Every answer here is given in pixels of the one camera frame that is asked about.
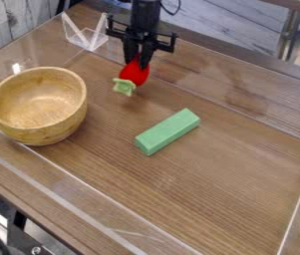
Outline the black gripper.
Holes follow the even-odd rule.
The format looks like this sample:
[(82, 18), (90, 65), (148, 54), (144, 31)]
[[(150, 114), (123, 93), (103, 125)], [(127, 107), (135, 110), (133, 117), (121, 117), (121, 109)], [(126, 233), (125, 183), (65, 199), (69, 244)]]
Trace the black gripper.
[(142, 46), (139, 56), (142, 70), (149, 66), (156, 50), (169, 53), (174, 51), (177, 34), (168, 29), (164, 23), (158, 23), (150, 31), (133, 25), (130, 15), (109, 14), (106, 34), (122, 41), (126, 63), (134, 59)]

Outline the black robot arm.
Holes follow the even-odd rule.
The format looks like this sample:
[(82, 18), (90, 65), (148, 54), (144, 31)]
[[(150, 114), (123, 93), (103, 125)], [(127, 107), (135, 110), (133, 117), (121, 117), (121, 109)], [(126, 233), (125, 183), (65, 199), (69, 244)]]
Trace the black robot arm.
[(131, 4), (130, 14), (107, 14), (106, 34), (123, 43), (125, 61), (138, 60), (144, 70), (157, 50), (173, 53), (177, 34), (166, 31), (160, 20), (161, 0), (121, 0)]

